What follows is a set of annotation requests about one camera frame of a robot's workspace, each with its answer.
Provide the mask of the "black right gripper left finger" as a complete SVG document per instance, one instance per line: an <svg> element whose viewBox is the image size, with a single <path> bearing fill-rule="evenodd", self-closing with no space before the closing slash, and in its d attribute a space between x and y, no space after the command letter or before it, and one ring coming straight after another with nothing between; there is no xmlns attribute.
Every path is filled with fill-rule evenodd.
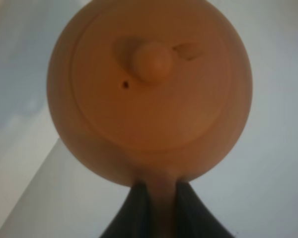
<svg viewBox="0 0 298 238"><path fill-rule="evenodd" d="M101 238L149 238L151 235L151 210L147 187L135 184Z"/></svg>

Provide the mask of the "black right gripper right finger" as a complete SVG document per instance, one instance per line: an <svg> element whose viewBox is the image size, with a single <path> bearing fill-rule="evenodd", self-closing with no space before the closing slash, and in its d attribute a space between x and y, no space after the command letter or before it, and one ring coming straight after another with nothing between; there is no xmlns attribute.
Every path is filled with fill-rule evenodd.
<svg viewBox="0 0 298 238"><path fill-rule="evenodd" d="M233 238L213 216L187 182L176 186L175 221L177 238Z"/></svg>

